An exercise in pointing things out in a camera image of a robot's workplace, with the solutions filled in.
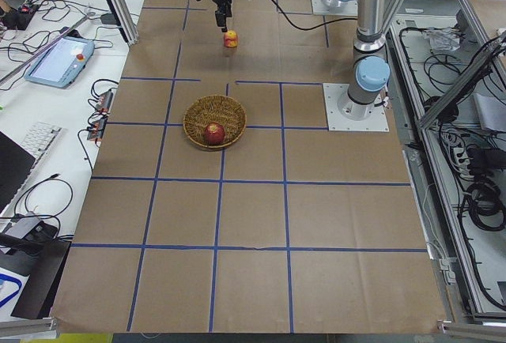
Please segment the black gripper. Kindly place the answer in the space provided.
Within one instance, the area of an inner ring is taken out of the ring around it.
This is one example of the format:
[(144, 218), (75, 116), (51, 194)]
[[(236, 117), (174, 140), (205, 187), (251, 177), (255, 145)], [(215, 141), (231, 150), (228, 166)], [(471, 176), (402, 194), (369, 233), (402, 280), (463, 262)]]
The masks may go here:
[(227, 18), (232, 16), (232, 0), (212, 1), (217, 6), (217, 10), (215, 12), (217, 27), (220, 28), (222, 32), (227, 32)]

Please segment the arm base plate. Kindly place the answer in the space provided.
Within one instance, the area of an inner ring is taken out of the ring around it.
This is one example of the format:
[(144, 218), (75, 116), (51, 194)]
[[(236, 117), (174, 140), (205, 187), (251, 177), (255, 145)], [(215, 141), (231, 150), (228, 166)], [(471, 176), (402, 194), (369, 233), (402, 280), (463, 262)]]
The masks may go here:
[(376, 107), (380, 96), (377, 96), (372, 104), (356, 104), (349, 97), (348, 87), (348, 84), (323, 83), (328, 130), (387, 133), (389, 126), (384, 107)]
[(321, 0), (312, 0), (312, 12), (315, 15), (333, 15), (341, 17), (357, 16), (357, 0), (348, 2), (345, 6), (329, 8)]

